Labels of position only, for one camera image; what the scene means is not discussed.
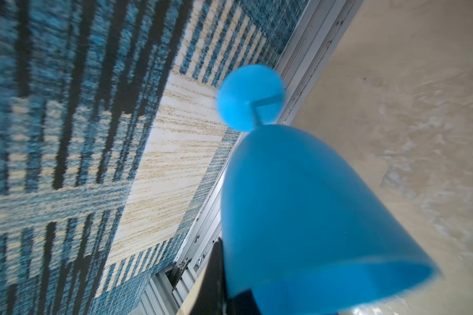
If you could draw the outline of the blue wine glass front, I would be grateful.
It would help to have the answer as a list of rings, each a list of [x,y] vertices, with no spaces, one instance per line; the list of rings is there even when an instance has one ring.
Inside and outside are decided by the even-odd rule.
[[[415,289],[439,274],[352,167],[315,136],[276,123],[281,77],[231,72],[222,120],[245,132],[222,186],[227,296],[251,290],[262,314],[333,314]]]

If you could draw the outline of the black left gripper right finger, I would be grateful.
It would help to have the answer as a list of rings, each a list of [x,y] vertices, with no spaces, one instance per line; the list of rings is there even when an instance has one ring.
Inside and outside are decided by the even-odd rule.
[[[261,315],[251,290],[228,300],[228,315]]]

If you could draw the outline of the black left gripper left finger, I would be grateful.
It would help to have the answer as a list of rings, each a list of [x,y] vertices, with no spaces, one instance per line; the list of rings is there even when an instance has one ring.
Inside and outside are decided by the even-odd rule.
[[[191,315],[224,313],[226,301],[225,269],[223,261],[223,242],[218,238],[205,268],[200,291],[194,301]]]

